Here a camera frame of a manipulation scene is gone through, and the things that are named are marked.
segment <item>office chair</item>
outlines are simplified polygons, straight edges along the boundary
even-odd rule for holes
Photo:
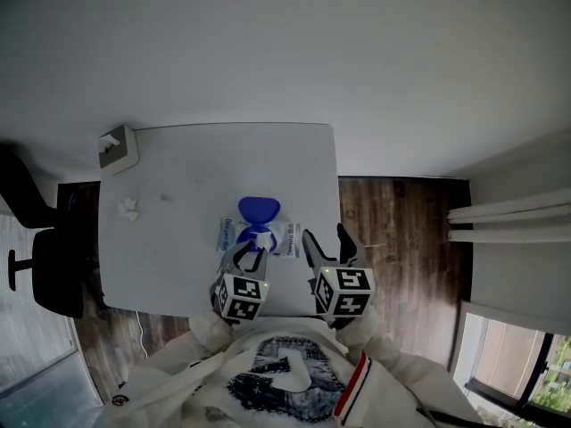
[[[32,176],[20,158],[0,147],[0,195],[16,219],[26,228],[47,228],[34,236],[32,258],[16,260],[8,253],[8,281],[16,291],[16,273],[32,270],[34,300],[40,306],[67,317],[83,315],[82,284],[99,309],[106,309],[89,277],[98,267],[89,260],[91,243],[81,239],[73,218],[44,202]]]

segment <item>white cable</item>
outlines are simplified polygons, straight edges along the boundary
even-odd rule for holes
[[[145,358],[149,358],[149,354],[146,353],[145,346],[143,345],[143,326],[141,325],[141,319],[139,318],[139,311],[136,310],[135,314],[137,314],[137,322],[139,323],[139,328],[141,329],[141,335],[139,336],[139,342],[141,343],[141,348],[143,349],[143,352],[145,353]]]

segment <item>wooden floor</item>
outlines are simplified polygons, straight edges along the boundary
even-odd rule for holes
[[[342,221],[366,245],[368,263],[375,270],[375,305],[383,333],[402,350],[448,366],[459,303],[469,287],[472,250],[470,244],[448,242],[445,219],[448,209],[470,204],[468,182],[341,178],[339,186]],[[95,249],[98,194],[98,185],[60,189],[62,202],[85,204]],[[140,330],[134,312],[98,312],[84,295],[86,313],[75,324],[95,385],[107,401],[127,379],[128,370],[145,357]],[[149,354],[188,330],[185,318],[140,313],[140,320]]]

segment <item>blue lid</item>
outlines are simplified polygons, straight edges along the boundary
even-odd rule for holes
[[[276,218],[280,208],[278,200],[261,196],[245,196],[238,203],[238,209],[244,220],[253,225],[271,222]]]

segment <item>table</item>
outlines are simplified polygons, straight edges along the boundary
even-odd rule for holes
[[[235,123],[136,132],[139,162],[101,182],[99,260],[105,303],[193,317],[211,310],[220,218],[245,196],[280,201],[338,257],[340,220],[333,129],[322,124]],[[118,204],[137,198],[136,221]],[[299,259],[269,258],[264,316],[310,316],[313,274]]]

